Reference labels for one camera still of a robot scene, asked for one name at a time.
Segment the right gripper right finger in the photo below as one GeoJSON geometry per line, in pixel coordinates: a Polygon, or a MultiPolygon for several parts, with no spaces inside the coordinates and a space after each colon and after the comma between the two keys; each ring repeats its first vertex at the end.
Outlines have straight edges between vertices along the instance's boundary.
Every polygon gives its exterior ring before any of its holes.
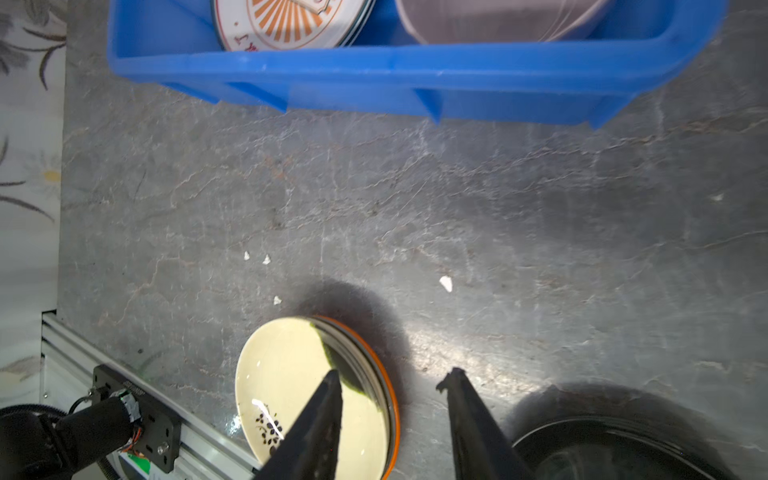
{"type": "Polygon", "coordinates": [[[436,389],[447,392],[456,479],[533,479],[463,369],[454,367],[436,389]]]}

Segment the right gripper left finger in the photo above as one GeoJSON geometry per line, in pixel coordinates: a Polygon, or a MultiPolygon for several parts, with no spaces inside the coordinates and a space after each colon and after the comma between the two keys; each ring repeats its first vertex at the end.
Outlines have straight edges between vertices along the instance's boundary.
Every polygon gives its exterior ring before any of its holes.
{"type": "Polygon", "coordinates": [[[254,479],[334,479],[342,408],[339,372],[330,370],[254,479]]]}

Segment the cream plate with black mark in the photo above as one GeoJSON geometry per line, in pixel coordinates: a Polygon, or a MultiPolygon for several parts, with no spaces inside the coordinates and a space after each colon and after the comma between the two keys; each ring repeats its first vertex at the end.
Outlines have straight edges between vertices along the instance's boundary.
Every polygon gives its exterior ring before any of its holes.
{"type": "Polygon", "coordinates": [[[237,410],[261,464],[275,453],[325,375],[337,370],[311,318],[270,321],[241,351],[235,377],[237,410]]]}

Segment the blue plastic bin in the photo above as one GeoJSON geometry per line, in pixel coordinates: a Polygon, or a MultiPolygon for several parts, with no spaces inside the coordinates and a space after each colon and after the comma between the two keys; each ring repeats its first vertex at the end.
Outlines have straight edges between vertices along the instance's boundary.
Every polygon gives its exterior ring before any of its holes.
{"type": "Polygon", "coordinates": [[[600,127],[678,76],[710,42],[724,1],[619,1],[584,40],[420,45],[391,1],[349,47],[235,53],[208,1],[114,1],[111,70],[210,102],[600,127]]]}

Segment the purple ceramic bowl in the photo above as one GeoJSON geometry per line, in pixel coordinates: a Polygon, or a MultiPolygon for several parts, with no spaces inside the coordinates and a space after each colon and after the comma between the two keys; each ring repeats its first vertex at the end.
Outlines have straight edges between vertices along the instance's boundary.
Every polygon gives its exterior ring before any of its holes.
{"type": "Polygon", "coordinates": [[[605,0],[398,1],[405,30],[422,44],[583,39],[614,7],[605,0]]]}

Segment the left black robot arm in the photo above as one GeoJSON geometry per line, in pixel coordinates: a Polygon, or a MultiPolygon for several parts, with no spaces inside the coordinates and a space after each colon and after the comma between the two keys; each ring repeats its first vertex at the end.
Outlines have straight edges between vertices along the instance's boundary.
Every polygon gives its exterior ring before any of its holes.
{"type": "Polygon", "coordinates": [[[140,436],[141,412],[135,397],[120,392],[81,411],[65,413],[42,404],[1,409],[1,477],[3,479],[71,479],[140,436]]]}

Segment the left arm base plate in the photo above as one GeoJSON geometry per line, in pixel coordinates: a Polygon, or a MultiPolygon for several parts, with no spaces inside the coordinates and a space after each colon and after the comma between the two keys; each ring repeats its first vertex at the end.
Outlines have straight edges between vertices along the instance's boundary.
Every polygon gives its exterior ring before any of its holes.
{"type": "Polygon", "coordinates": [[[100,399],[130,396],[129,416],[134,425],[134,436],[129,442],[130,452],[140,453],[150,464],[165,474],[175,467],[181,446],[181,417],[158,396],[129,379],[115,367],[97,365],[93,370],[93,387],[100,399]]]}

